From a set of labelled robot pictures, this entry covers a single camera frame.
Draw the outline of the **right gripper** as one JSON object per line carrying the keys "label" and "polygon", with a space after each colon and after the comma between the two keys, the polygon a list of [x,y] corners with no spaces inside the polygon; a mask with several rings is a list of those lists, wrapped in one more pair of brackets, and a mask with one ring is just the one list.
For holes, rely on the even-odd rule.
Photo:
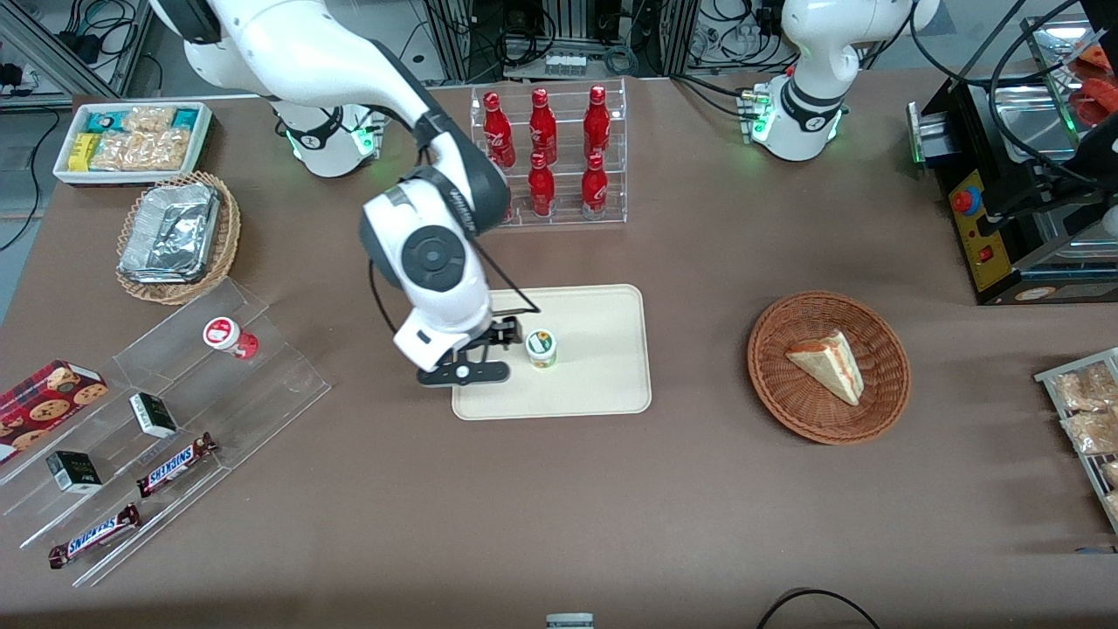
{"label": "right gripper", "polygon": [[[394,334],[395,346],[424,373],[432,373],[453,350],[465,347],[479,339],[492,321],[492,302],[467,311],[464,320],[451,323],[436,318],[434,309],[423,309],[414,304],[402,326]],[[494,320],[487,334],[487,346],[510,347],[521,342],[521,323],[518,317]]]}

